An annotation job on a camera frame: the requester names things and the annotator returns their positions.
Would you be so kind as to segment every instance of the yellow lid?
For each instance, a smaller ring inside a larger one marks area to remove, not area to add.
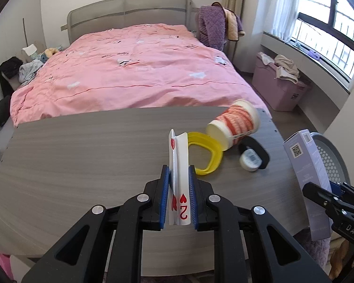
[[[195,168],[195,173],[197,175],[207,175],[215,171],[222,161],[223,151],[222,146],[218,141],[213,139],[212,137],[199,133],[199,132],[190,132],[188,133],[188,146],[191,144],[198,145],[202,148],[205,148],[211,152],[211,159],[208,163],[206,169]]]

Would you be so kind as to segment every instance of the paper cup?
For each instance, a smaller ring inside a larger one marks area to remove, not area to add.
[[[244,117],[240,111],[245,111],[248,115]],[[257,109],[246,100],[237,100],[207,125],[206,133],[217,140],[225,151],[237,144],[241,137],[255,133],[259,125],[260,117]]]

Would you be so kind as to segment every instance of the heart symbol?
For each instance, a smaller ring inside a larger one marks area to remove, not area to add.
[[[180,199],[180,203],[186,203],[186,202],[188,202],[188,200],[186,199],[185,195],[182,194],[181,199]]]
[[[175,195],[172,198],[172,211],[177,211],[177,199]]]

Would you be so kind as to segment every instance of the pink fabric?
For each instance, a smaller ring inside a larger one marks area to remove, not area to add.
[[[0,266],[5,271],[7,276],[13,280],[12,269],[10,267],[10,256],[6,254],[0,254]]]
[[[224,53],[183,25],[153,24],[80,37],[14,92],[10,114],[17,126],[119,108],[230,106],[237,99],[268,111]]]

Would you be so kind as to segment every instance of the window sill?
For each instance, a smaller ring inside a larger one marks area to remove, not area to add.
[[[304,52],[291,44],[285,43],[279,38],[264,32],[261,45],[269,50],[292,59],[298,69],[307,75],[332,101],[341,109],[345,104],[350,92],[348,82],[339,73],[335,74],[335,69],[328,69],[325,65],[314,60]]]

